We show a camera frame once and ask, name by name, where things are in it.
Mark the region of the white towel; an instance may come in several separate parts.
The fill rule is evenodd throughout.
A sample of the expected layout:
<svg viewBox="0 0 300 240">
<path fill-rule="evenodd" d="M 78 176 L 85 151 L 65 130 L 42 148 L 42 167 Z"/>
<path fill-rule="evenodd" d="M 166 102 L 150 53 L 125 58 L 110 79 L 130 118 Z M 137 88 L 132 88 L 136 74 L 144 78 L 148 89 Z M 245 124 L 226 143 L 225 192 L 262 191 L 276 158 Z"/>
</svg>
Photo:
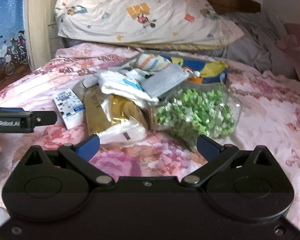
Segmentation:
<svg viewBox="0 0 300 240">
<path fill-rule="evenodd" d="M 147 103 L 157 104 L 159 99 L 149 96 L 140 84 L 118 72 L 104 71 L 97 74 L 98 85 L 103 94 L 114 94 L 133 101 L 139 107 Z"/>
</svg>

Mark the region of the white milk carton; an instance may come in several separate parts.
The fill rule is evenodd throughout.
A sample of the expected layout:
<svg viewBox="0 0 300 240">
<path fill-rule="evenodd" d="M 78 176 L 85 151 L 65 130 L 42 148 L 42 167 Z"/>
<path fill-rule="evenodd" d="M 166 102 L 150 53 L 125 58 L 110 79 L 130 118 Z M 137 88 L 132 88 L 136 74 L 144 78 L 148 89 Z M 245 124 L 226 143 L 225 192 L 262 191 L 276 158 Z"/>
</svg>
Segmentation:
<svg viewBox="0 0 300 240">
<path fill-rule="evenodd" d="M 53 100 L 67 130 L 73 129 L 83 122 L 84 104 L 71 89 L 54 94 Z"/>
</svg>

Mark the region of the jar of green stars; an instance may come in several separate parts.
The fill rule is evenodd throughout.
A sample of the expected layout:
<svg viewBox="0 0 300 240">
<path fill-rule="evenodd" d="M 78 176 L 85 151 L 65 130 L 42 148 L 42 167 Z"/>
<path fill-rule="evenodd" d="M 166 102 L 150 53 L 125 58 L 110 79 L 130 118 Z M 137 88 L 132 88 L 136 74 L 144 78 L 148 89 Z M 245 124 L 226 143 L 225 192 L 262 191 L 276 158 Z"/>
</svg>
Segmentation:
<svg viewBox="0 0 300 240">
<path fill-rule="evenodd" d="M 195 149 L 200 135 L 211 139 L 231 135 L 240 119 L 242 105 L 222 83 L 200 85 L 185 81 L 147 110 L 151 130 L 165 131 Z"/>
</svg>

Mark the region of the gold foil bag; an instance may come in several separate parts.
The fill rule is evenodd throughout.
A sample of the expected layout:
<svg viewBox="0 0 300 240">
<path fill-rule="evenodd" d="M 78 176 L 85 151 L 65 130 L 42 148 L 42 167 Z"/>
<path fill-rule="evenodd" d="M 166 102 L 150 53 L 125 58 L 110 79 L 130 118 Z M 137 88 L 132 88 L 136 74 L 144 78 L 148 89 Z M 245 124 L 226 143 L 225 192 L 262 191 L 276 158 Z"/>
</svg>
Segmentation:
<svg viewBox="0 0 300 240">
<path fill-rule="evenodd" d="M 101 145 L 132 144 L 147 136 L 148 124 L 142 110 L 131 100 L 104 94 L 98 86 L 84 95 L 89 135 L 98 135 Z"/>
</svg>

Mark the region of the blue bicycle print curtain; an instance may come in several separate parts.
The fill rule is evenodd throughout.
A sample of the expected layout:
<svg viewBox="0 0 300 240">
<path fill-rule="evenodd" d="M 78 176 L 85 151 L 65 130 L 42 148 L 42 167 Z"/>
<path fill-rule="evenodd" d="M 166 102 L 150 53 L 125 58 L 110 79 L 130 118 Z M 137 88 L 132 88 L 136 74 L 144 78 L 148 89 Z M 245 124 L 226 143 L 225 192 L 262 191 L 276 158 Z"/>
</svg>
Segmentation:
<svg viewBox="0 0 300 240">
<path fill-rule="evenodd" d="M 24 0 L 0 0 L 0 91 L 31 72 Z"/>
</svg>

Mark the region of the cream wooden cabinet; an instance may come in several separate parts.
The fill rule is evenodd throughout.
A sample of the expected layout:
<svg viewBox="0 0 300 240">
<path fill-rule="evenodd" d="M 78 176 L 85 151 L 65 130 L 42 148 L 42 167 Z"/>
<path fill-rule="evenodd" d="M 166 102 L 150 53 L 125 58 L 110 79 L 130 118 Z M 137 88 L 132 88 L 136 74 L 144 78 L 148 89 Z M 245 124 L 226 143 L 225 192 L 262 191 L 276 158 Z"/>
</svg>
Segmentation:
<svg viewBox="0 0 300 240">
<path fill-rule="evenodd" d="M 55 22 L 57 0 L 23 0 L 26 48 L 32 71 L 55 57 L 61 48 Z"/>
</svg>

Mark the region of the dinosaur print storage box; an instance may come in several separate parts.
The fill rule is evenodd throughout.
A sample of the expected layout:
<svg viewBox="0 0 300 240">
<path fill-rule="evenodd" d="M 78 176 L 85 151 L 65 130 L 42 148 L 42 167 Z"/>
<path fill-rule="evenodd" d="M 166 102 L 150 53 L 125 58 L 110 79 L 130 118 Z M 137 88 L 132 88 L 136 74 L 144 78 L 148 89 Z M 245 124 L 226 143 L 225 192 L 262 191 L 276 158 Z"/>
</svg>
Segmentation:
<svg viewBox="0 0 300 240">
<path fill-rule="evenodd" d="M 140 55 L 138 55 L 135 59 L 132 59 L 128 63 L 128 65 L 133 68 L 137 68 L 136 60 Z M 200 59 L 194 59 L 190 57 L 170 55 L 170 54 L 169 55 L 155 54 L 155 55 L 160 55 L 168 59 L 169 61 L 171 61 L 172 64 L 176 63 L 179 66 L 181 66 L 183 69 L 185 69 L 187 72 L 189 72 L 190 75 L 189 81 L 195 83 L 202 83 L 202 84 L 219 83 L 219 82 L 225 84 L 227 82 L 229 67 L 227 63 L 225 63 L 224 61 L 200 60 Z"/>
</svg>

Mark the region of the grey wet wipes pack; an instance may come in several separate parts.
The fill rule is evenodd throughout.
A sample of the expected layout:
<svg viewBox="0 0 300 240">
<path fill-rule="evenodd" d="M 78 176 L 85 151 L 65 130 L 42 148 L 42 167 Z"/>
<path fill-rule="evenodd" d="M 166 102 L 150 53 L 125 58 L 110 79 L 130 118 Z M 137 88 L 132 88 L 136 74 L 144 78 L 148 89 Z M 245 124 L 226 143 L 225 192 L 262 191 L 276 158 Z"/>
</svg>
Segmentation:
<svg viewBox="0 0 300 240">
<path fill-rule="evenodd" d="M 141 88 L 151 97 L 159 98 L 189 78 L 189 73 L 176 63 L 142 81 Z"/>
</svg>

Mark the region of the striped rolled sock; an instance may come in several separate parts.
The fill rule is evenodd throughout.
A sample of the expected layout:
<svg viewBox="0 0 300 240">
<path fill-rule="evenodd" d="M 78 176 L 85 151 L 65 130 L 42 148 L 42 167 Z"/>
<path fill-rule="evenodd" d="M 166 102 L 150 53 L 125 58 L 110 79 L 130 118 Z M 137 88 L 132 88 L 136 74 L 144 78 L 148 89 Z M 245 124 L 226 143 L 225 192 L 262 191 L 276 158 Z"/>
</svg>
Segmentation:
<svg viewBox="0 0 300 240">
<path fill-rule="evenodd" d="M 154 54 L 141 54 L 136 60 L 136 67 L 148 72 L 159 72 L 171 64 L 168 59 Z"/>
</svg>

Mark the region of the grey blanket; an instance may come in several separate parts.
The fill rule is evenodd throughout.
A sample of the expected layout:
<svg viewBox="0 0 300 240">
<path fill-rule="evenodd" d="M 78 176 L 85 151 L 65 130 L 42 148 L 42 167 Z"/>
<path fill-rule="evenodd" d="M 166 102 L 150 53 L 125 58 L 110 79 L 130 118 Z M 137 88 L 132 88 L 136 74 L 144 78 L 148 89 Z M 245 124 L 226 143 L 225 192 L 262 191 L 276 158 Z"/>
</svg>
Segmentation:
<svg viewBox="0 0 300 240">
<path fill-rule="evenodd" d="M 211 57 L 234 60 L 254 67 L 259 72 L 270 71 L 296 79 L 295 67 L 277 42 L 287 35 L 282 21 L 270 12 L 233 12 L 223 15 L 232 20 L 244 36 L 227 47 L 207 51 Z"/>
</svg>

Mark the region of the Mickey Mouse print pillow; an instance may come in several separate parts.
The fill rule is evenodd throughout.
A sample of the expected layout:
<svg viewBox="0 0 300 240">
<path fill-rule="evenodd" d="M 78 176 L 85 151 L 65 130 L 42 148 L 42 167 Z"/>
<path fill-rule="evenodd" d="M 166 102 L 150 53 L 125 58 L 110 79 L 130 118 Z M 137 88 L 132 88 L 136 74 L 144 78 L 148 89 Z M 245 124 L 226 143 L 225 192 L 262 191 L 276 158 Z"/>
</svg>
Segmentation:
<svg viewBox="0 0 300 240">
<path fill-rule="evenodd" d="M 123 46 L 195 51 L 243 37 L 207 0 L 57 0 L 58 35 Z"/>
</svg>

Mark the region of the dark wooden headboard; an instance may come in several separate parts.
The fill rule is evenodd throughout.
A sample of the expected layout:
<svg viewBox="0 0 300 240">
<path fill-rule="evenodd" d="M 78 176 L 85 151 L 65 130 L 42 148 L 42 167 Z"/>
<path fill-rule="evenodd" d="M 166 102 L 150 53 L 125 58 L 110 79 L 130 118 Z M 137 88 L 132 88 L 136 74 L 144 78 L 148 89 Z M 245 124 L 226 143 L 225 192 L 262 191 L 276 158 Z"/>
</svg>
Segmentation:
<svg viewBox="0 0 300 240">
<path fill-rule="evenodd" d="M 218 14 L 232 12 L 258 13 L 261 4 L 253 0 L 207 0 Z"/>
</svg>

